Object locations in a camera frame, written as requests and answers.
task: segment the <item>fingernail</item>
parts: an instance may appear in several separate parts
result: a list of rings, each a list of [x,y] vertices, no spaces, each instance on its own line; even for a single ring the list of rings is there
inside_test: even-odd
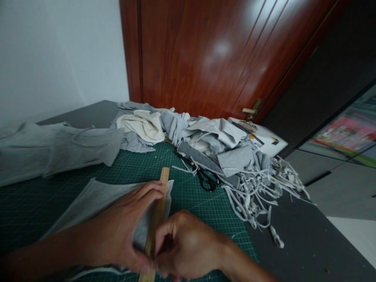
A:
[[[150,267],[148,267],[148,266],[145,266],[142,270],[141,270],[141,272],[142,273],[144,273],[144,274],[149,274],[150,273]]]

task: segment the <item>table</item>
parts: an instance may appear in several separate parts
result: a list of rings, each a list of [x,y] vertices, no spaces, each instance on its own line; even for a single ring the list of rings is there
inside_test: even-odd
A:
[[[101,101],[68,112],[38,124],[69,122],[76,128],[110,126],[118,112],[116,103]],[[279,249],[269,230],[254,230],[248,224],[250,236],[260,259],[260,264],[281,281],[372,281],[376,277],[368,261],[312,205],[288,194],[273,207],[271,224],[285,243]]]

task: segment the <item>ruler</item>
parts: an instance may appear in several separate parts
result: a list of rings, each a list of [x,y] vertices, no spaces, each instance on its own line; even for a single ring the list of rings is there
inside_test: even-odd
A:
[[[162,191],[164,194],[164,197],[154,202],[152,220],[150,222],[148,239],[146,241],[146,246],[145,246],[145,253],[148,255],[148,257],[152,259],[152,261],[154,260],[154,252],[155,252],[155,230],[157,229],[158,225],[162,222],[163,214],[165,212],[165,201],[166,201],[166,192],[167,192],[169,173],[170,173],[170,168],[167,168],[167,167],[162,168],[160,180],[164,184],[164,188]],[[138,281],[139,282],[154,282],[154,279],[155,279],[155,269],[152,265],[152,270],[150,271],[150,273],[149,274],[141,273],[138,278]]]

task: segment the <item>cutting mat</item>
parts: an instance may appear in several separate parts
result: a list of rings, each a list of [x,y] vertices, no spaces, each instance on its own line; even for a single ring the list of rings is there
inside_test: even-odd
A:
[[[95,177],[109,184],[129,184],[159,179],[163,166],[184,168],[166,142],[155,145],[155,152],[145,154],[120,150],[113,166],[103,164],[54,175],[48,179],[32,179],[0,188],[1,253],[37,241],[74,201],[88,181]],[[258,261],[251,238],[242,221],[232,212],[224,190],[204,191],[198,177],[170,169],[174,179],[171,192],[173,213],[187,209],[211,227],[225,233],[251,257]],[[90,274],[77,281],[137,281],[137,274],[118,276],[110,273]],[[197,281],[228,281],[213,271]]]

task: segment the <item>scissors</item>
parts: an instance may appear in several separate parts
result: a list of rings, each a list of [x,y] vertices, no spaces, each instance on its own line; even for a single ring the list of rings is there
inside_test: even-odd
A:
[[[196,169],[196,165],[192,160],[190,160],[187,157],[183,157],[178,152],[174,152],[174,153],[175,153],[175,155],[178,156],[178,158],[183,160],[187,165],[191,166],[192,170]],[[218,177],[218,175],[216,175],[215,173],[213,173],[213,172],[211,172],[207,169],[197,167],[196,173],[199,176],[200,185],[205,191],[213,192],[222,183],[222,181]]]

